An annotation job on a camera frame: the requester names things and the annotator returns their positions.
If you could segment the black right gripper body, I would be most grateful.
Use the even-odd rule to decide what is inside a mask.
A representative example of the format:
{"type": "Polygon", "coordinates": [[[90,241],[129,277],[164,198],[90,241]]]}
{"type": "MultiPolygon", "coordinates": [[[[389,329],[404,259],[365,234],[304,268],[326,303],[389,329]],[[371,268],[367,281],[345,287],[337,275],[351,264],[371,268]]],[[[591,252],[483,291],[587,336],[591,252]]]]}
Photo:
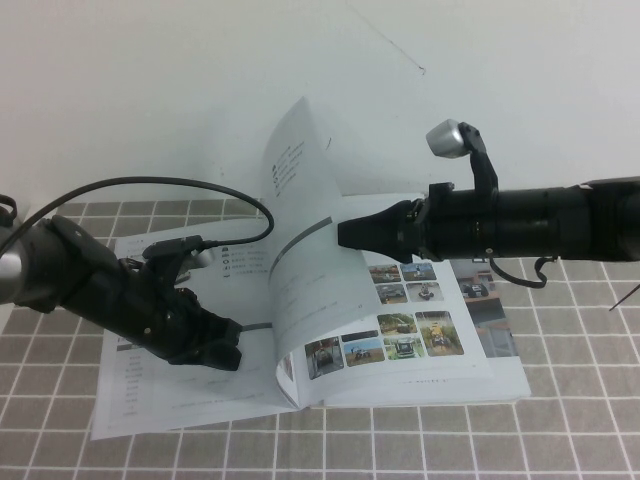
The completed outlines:
{"type": "Polygon", "coordinates": [[[434,261],[486,258],[498,197],[495,188],[456,191],[451,183],[431,185],[426,197],[410,202],[407,250],[434,261]]]}

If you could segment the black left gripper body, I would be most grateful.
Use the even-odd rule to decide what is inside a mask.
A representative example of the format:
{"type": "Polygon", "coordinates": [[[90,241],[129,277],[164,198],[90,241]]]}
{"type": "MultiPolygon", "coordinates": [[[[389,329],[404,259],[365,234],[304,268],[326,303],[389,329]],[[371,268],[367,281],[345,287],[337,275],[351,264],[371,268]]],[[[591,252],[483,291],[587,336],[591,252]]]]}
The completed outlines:
{"type": "Polygon", "coordinates": [[[175,287],[183,259],[119,261],[116,292],[104,328],[172,365],[204,365],[204,310],[194,293],[175,287]]]}

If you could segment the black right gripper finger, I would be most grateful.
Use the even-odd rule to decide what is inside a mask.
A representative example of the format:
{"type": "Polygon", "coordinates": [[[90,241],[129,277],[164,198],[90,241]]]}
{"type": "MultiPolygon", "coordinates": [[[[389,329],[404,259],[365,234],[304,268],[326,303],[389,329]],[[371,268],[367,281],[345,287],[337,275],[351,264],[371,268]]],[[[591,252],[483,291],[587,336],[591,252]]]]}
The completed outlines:
{"type": "Polygon", "coordinates": [[[379,212],[341,221],[337,232],[339,236],[418,236],[418,210],[418,200],[402,200],[379,212]]]}
{"type": "Polygon", "coordinates": [[[382,233],[339,230],[339,245],[353,250],[377,253],[400,263],[409,263],[418,250],[401,245],[395,238],[382,233]]]}

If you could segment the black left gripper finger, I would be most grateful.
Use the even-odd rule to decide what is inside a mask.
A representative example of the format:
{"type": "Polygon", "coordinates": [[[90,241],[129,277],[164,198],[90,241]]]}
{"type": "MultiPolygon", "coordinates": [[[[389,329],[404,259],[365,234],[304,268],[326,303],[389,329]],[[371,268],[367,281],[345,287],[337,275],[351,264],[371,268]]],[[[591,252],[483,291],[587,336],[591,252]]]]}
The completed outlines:
{"type": "Polygon", "coordinates": [[[204,338],[208,343],[237,346],[243,326],[236,321],[221,317],[208,310],[202,311],[205,333],[204,338]]]}
{"type": "Polygon", "coordinates": [[[228,343],[212,343],[197,350],[193,364],[235,372],[239,369],[241,360],[242,353],[237,346],[228,343]]]}

